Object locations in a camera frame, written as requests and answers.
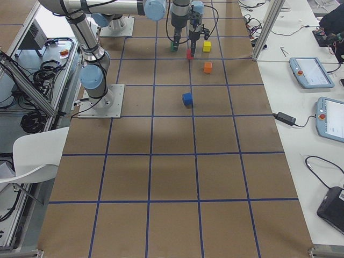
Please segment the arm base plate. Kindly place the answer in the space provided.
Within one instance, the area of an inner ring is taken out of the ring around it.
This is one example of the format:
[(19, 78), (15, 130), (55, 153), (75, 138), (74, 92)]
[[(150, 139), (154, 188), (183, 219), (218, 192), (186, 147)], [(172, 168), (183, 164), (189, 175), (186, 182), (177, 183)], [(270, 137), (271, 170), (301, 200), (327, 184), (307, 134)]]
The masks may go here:
[(84, 90), (83, 98), (88, 98), (82, 102), (77, 115), (80, 119), (105, 119), (121, 117), (125, 85), (110, 84), (107, 86), (107, 94), (98, 102), (98, 99), (89, 98)]
[(112, 20), (107, 27), (100, 31), (102, 38), (122, 38), (131, 37), (134, 28), (134, 17), (122, 16)]

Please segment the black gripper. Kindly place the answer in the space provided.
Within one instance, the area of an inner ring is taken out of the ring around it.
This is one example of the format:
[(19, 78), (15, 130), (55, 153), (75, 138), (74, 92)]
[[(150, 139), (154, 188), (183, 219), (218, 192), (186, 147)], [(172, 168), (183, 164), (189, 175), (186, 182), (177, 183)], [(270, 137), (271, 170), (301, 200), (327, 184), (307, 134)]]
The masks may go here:
[(179, 47), (179, 41), (181, 39), (182, 28), (174, 27), (172, 51), (177, 51)]
[(205, 40), (209, 38), (209, 29), (204, 24), (193, 26), (189, 24), (188, 39), (190, 40), (190, 58), (194, 58), (197, 47), (197, 40), (204, 35)]

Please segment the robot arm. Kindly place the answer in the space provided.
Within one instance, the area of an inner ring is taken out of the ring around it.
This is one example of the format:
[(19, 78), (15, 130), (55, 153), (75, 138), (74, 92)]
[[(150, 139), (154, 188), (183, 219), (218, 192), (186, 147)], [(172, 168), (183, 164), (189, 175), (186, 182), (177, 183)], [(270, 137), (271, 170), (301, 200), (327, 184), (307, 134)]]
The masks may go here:
[(194, 56), (200, 36), (208, 39), (212, 33), (202, 23), (204, 4), (201, 1), (40, 1), (40, 4), (54, 15), (65, 17), (80, 43), (87, 63), (80, 72), (80, 81), (91, 103), (110, 100), (106, 82), (110, 57), (94, 35), (87, 15), (91, 15), (99, 26), (106, 26), (123, 15), (145, 16), (155, 22), (166, 18), (174, 28), (170, 38), (174, 51), (182, 44), (182, 29), (189, 28), (191, 56)]
[(100, 26), (109, 26), (113, 20), (121, 19), (123, 14), (138, 14), (146, 16), (153, 21), (159, 21), (163, 17), (171, 16), (171, 24), (174, 27), (174, 37), (171, 39), (173, 51), (177, 51), (181, 44), (182, 29), (189, 28), (188, 40), (191, 41), (190, 55), (194, 56), (197, 40), (201, 34), (201, 22), (203, 15), (203, 3), (200, 1), (112, 1), (104, 3), (100, 11), (91, 11), (91, 16)]

